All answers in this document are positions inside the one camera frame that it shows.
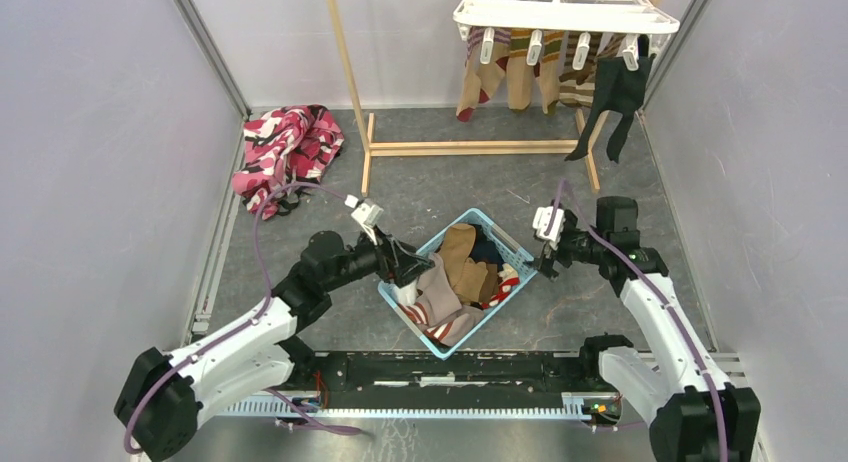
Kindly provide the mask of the beige pink sock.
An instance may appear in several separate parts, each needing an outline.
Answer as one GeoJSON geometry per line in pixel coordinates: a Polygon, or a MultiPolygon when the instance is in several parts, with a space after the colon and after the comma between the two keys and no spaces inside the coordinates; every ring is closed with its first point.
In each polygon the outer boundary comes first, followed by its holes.
{"type": "Polygon", "coordinates": [[[449,284],[443,259],[436,253],[431,253],[428,257],[434,262],[434,266],[419,276],[416,283],[418,295],[410,306],[418,304],[426,313],[425,320],[433,322],[461,310],[470,319],[469,331],[466,334],[468,335],[483,321],[485,312],[474,306],[463,305],[449,284]]]}

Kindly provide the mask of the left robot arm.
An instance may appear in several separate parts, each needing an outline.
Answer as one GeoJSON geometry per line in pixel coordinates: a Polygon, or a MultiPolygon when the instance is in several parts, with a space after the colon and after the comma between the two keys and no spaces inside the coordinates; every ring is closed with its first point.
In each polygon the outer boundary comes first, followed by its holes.
{"type": "Polygon", "coordinates": [[[329,310],[332,291],[370,275],[404,288],[433,266],[381,231],[353,246],[333,231],[312,235],[289,273],[242,316],[197,342],[135,358],[114,407],[125,451],[165,461],[232,404],[283,383],[306,387],[314,363],[289,347],[329,310]]]}

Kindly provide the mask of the black sock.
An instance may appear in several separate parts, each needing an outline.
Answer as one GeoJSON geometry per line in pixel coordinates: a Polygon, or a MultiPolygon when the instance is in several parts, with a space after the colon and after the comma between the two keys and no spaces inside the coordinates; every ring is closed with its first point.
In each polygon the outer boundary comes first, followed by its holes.
{"type": "Polygon", "coordinates": [[[621,115],[606,147],[607,157],[612,162],[619,162],[635,113],[644,104],[647,82],[655,58],[655,55],[640,56],[635,71],[627,68],[623,57],[604,58],[599,61],[593,111],[598,114],[612,111],[621,115]]]}
{"type": "Polygon", "coordinates": [[[588,155],[589,139],[598,120],[604,111],[612,107],[613,90],[619,71],[620,64],[617,58],[605,58],[598,62],[590,114],[575,149],[566,156],[565,161],[580,160],[588,155]]]}

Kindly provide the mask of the brown striped sock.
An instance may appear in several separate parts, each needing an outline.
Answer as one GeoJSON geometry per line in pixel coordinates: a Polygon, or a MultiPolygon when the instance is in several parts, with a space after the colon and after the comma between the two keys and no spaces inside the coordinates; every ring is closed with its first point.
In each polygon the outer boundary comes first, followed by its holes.
{"type": "Polygon", "coordinates": [[[606,44],[601,46],[605,35],[600,32],[591,32],[585,62],[580,69],[574,69],[572,60],[576,54],[581,35],[581,32],[568,33],[566,62],[559,76],[559,102],[573,108],[590,108],[595,91],[597,61],[599,58],[616,57],[624,35],[614,33],[606,44]]]}

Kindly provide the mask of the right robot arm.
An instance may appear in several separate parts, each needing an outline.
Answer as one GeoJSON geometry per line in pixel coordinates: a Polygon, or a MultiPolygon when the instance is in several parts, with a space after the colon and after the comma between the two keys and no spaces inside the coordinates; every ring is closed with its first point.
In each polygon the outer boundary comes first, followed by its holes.
{"type": "Polygon", "coordinates": [[[639,207],[628,197],[596,202],[594,224],[578,228],[578,212],[559,200],[536,210],[532,228],[543,244],[535,269],[553,280],[573,263],[597,267],[635,318],[653,363],[624,336],[589,337],[577,374],[591,390],[609,384],[647,425],[658,461],[751,461],[761,415],[750,387],[737,387],[686,318],[669,270],[656,249],[641,244],[639,207]]]}

